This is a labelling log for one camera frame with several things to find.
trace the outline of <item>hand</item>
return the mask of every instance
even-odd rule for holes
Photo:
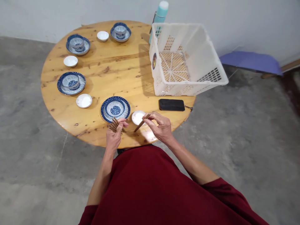
[[[106,131],[106,150],[116,151],[121,143],[121,131],[123,127],[128,127],[128,123],[126,123],[126,119],[121,118],[118,119],[120,124],[117,126],[117,132],[113,132],[111,129],[107,129]]]
[[[163,117],[157,112],[149,113],[150,117],[145,119],[147,114],[143,116],[144,122],[150,127],[153,131],[155,137],[161,140],[163,143],[172,140],[173,134],[171,131],[171,122],[167,117]],[[155,125],[151,120],[156,120],[158,126]]]

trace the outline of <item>mesh basket bottom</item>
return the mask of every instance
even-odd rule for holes
[[[178,52],[160,52],[162,70],[167,82],[190,81],[184,56]]]

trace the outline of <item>basket sticker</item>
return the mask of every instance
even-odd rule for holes
[[[153,60],[152,60],[152,68],[155,69],[156,66],[156,53],[153,55]]]

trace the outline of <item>chopsticks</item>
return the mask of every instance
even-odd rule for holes
[[[112,123],[109,125],[109,128],[113,131],[113,132],[117,132],[117,126],[119,125],[119,121],[113,117],[112,119]],[[121,133],[126,133],[126,131],[124,130],[124,128],[122,128]]]
[[[143,124],[144,124],[144,120],[142,120],[142,121],[140,122],[140,124],[137,126],[137,128],[135,128],[134,132],[136,132]]]

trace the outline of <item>black smartphone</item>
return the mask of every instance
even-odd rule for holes
[[[159,100],[159,109],[166,111],[184,111],[183,100],[176,99],[160,99]]]

